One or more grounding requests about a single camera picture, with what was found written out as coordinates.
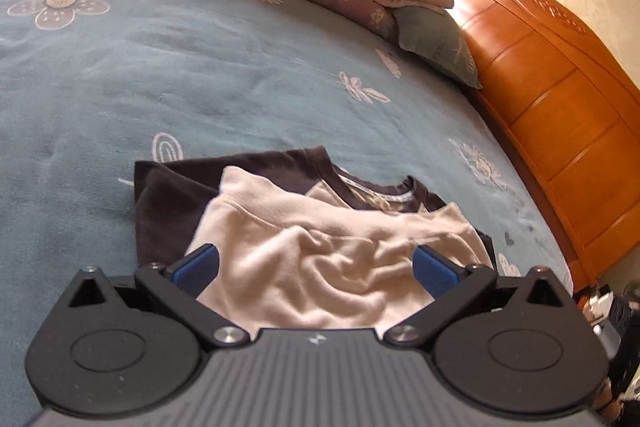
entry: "triangular cutout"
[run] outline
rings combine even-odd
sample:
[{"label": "triangular cutout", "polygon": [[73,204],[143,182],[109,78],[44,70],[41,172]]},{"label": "triangular cutout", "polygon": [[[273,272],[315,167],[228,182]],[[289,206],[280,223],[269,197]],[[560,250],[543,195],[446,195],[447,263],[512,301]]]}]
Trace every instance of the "triangular cutout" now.
[{"label": "triangular cutout", "polygon": [[78,288],[78,291],[71,299],[70,308],[79,308],[81,306],[92,306],[94,304],[102,304],[106,302],[98,283],[95,279],[87,279],[82,282],[82,285]]},{"label": "triangular cutout", "polygon": [[551,288],[548,281],[544,279],[538,279],[536,281],[527,298],[527,302],[543,306],[553,306],[555,308],[562,307],[562,301],[558,298],[558,295],[556,295],[556,292]]}]

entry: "wooden headboard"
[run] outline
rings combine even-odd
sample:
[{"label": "wooden headboard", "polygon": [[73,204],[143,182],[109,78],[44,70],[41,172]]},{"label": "wooden headboard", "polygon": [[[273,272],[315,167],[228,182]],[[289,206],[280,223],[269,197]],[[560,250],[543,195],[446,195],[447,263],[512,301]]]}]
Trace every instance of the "wooden headboard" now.
[{"label": "wooden headboard", "polygon": [[468,90],[548,222],[575,290],[640,242],[640,91],[555,0],[455,0]]}]

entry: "black t-shirt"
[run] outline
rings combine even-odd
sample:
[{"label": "black t-shirt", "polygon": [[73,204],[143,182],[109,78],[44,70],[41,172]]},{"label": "black t-shirt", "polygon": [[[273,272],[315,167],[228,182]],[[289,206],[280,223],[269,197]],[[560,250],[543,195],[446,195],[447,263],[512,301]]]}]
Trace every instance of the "black t-shirt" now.
[{"label": "black t-shirt", "polygon": [[[138,263],[173,264],[186,253],[200,218],[218,195],[222,171],[237,166],[267,178],[287,192],[306,194],[319,182],[356,210],[390,208],[399,212],[433,211],[445,206],[412,176],[396,186],[374,185],[333,165],[324,147],[242,153],[168,163],[138,161],[135,166],[136,249]],[[495,267],[489,236],[478,230]]]}]

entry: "blue gripper pad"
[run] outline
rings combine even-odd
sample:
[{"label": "blue gripper pad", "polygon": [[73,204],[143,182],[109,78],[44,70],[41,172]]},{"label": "blue gripper pad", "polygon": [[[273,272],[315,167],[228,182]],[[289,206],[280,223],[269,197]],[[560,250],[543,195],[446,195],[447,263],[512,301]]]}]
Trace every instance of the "blue gripper pad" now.
[{"label": "blue gripper pad", "polygon": [[414,277],[434,299],[460,283],[466,270],[427,245],[414,251]]},{"label": "blue gripper pad", "polygon": [[165,271],[173,284],[193,298],[215,279],[220,269],[220,253],[213,245],[202,245]]}]

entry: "blue bed sheet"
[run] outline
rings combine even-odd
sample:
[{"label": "blue bed sheet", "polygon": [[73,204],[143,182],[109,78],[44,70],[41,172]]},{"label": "blue bed sheet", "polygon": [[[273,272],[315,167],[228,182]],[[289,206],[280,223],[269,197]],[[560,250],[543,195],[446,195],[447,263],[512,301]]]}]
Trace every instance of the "blue bed sheet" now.
[{"label": "blue bed sheet", "polygon": [[305,0],[0,0],[0,424],[80,266],[136,265],[133,163],[324,144],[379,184],[413,174],[491,235],[504,273],[558,245],[458,88]]}]

